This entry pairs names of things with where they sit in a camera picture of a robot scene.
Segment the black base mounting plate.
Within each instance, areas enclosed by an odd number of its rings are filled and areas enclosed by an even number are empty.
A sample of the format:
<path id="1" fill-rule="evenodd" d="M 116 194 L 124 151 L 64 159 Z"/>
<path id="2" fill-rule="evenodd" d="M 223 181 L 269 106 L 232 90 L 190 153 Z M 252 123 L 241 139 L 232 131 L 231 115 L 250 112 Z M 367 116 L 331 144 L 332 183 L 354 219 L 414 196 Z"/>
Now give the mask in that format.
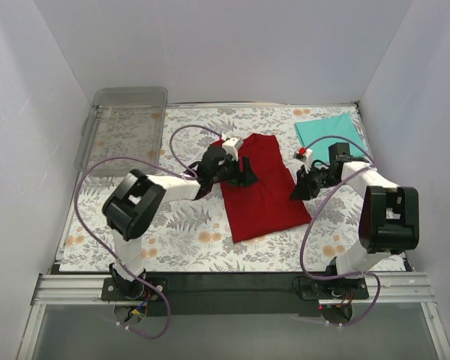
<path id="1" fill-rule="evenodd" d="M 298 314 L 318 317 L 321 301 L 367 300 L 363 279 L 316 281 L 300 272 L 149 272 L 160 292 L 108 277 L 101 300 L 127 305 L 148 299 L 148 315 Z"/>

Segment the folded teal t shirt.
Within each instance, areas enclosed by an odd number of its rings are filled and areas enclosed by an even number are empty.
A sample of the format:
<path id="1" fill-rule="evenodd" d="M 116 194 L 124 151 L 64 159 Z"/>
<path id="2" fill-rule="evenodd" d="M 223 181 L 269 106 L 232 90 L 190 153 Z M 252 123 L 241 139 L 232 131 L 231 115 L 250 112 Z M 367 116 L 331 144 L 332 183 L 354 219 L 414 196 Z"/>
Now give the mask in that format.
<path id="1" fill-rule="evenodd" d="M 302 121 L 295 123 L 295 132 L 297 133 L 298 140 L 302 146 L 309 145 L 313 140 L 327 136 L 338 135 L 346 137 L 349 140 L 360 145 L 363 149 L 366 148 L 362 138 L 359 136 L 359 132 L 356 130 L 355 125 L 350 114 L 341 114 L 332 116 L 330 118 L 322 118 L 318 120 Z M 343 139 L 323 139 L 311 146 L 313 151 L 313 159 L 321 160 L 326 163 L 329 162 L 329 146 L 343 142 Z"/>

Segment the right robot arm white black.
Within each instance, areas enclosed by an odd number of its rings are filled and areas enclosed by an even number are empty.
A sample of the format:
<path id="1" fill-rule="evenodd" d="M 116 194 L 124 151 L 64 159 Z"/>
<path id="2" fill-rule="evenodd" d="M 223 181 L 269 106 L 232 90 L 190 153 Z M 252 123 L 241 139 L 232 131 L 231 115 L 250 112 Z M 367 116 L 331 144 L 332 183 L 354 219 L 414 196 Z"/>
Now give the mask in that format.
<path id="1" fill-rule="evenodd" d="M 311 147 L 293 157 L 302 165 L 296 173 L 291 200 L 312 200 L 322 189 L 333 196 L 349 185 L 363 200 L 358 239 L 334 257 L 324 272 L 305 272 L 292 280 L 292 289 L 304 300 L 333 299 L 347 306 L 369 296 L 365 278 L 371 269 L 392 255 L 413 250 L 419 243 L 419 193 L 381 176 L 370 154 L 351 153 L 355 142 L 336 136 L 328 147 L 327 162 L 317 160 Z"/>

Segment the aluminium frame rail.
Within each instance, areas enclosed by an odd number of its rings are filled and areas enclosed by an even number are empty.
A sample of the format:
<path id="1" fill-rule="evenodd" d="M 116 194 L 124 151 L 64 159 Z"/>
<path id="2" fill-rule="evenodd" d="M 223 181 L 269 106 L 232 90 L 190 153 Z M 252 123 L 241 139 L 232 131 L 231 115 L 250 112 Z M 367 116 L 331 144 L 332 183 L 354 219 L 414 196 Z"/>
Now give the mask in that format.
<path id="1" fill-rule="evenodd" d="M 159 293 L 160 290 L 146 281 L 146 290 Z M 112 277 L 105 273 L 59 273 L 42 274 L 37 280 L 31 301 L 31 314 L 27 325 L 38 326 L 44 315 L 44 307 L 52 305 L 79 305 L 97 303 L 102 305 L 133 305 L 122 302 L 107 302 L 101 300 L 103 282 Z M 450 359 L 450 346 L 440 322 L 434 294 L 425 274 L 407 271 L 381 271 L 365 278 L 369 298 L 352 301 L 352 305 L 366 304 L 366 314 L 369 314 L 379 303 L 419 303 L 424 312 L 425 321 L 440 359 Z M 320 301 L 319 306 L 331 306 L 335 301 Z M 315 320 L 317 317 L 302 316 L 304 320 Z"/>

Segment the clear plastic bin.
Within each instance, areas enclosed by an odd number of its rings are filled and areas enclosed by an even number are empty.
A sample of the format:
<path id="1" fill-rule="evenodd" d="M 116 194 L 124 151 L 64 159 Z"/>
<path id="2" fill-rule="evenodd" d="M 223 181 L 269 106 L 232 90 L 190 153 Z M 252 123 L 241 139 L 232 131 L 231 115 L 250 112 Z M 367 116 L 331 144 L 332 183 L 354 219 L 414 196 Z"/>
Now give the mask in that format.
<path id="1" fill-rule="evenodd" d="M 75 168 L 83 172 L 108 159 L 91 173 L 124 176 L 133 168 L 154 173 L 138 158 L 159 164 L 168 91 L 161 86 L 102 88 L 82 126 Z"/>

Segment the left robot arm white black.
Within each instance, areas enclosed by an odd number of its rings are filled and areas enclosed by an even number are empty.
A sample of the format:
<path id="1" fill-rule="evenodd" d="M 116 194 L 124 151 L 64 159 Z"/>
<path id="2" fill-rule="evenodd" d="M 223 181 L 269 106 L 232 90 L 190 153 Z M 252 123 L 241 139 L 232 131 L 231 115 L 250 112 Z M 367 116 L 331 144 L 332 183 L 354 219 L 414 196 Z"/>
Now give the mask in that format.
<path id="1" fill-rule="evenodd" d="M 232 138 L 223 145 L 210 145 L 201 160 L 193 162 L 185 173 L 177 176 L 146 175 L 133 169 L 109 196 L 102 212 L 112 230 L 118 257 L 109 271 L 122 296 L 137 299 L 143 293 L 144 285 L 137 280 L 146 272 L 141 257 L 141 238 L 161 205 L 199 200 L 222 182 L 242 188 L 258 182 L 249 158 L 239 156 L 241 144 L 241 140 Z"/>

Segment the red t shirt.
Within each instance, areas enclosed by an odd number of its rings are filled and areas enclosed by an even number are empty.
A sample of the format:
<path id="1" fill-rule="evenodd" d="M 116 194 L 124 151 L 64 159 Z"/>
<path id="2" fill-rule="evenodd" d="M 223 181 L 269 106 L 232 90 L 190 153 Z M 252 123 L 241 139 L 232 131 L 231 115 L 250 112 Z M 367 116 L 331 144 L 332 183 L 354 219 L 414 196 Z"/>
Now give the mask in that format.
<path id="1" fill-rule="evenodd" d="M 258 182 L 249 187 L 220 184 L 235 243 L 310 223 L 304 203 L 290 199 L 295 183 L 284 165 L 276 136 L 253 133 L 238 153 L 249 158 Z"/>

